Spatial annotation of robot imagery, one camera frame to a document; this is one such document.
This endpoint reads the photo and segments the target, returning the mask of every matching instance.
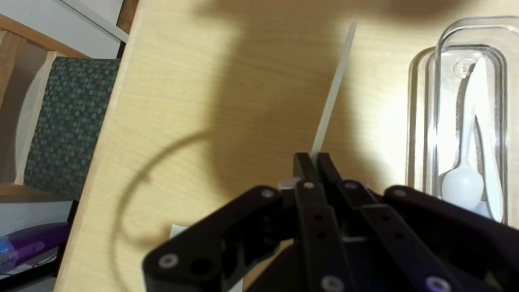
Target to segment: green fabric chair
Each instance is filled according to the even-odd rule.
[[[26,162],[24,184],[70,199],[81,196],[118,63],[55,58]]]

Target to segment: black plastic part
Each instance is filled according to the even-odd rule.
[[[293,173],[295,189],[256,186],[149,253],[147,290],[224,292],[285,238],[253,292],[324,290],[329,275],[328,290],[517,290],[517,230],[407,186],[378,196],[342,180],[328,154],[295,154]],[[160,267],[164,254],[178,261]]]
[[[55,274],[60,267],[60,261],[50,261],[45,264],[40,264],[37,267],[27,269],[24,272],[19,274],[13,274],[10,277],[5,277],[0,280],[0,290],[16,290],[16,288],[23,288],[26,285],[31,285],[34,282],[44,280],[47,277],[52,277],[52,274]]]
[[[409,186],[386,189],[413,231],[444,261],[483,279],[490,270],[503,290],[519,287],[519,231]]]
[[[277,189],[256,186],[212,212],[144,257],[151,292],[229,290],[258,261],[271,256],[279,241],[271,236],[266,214],[282,206]],[[170,267],[162,256],[175,256]]]

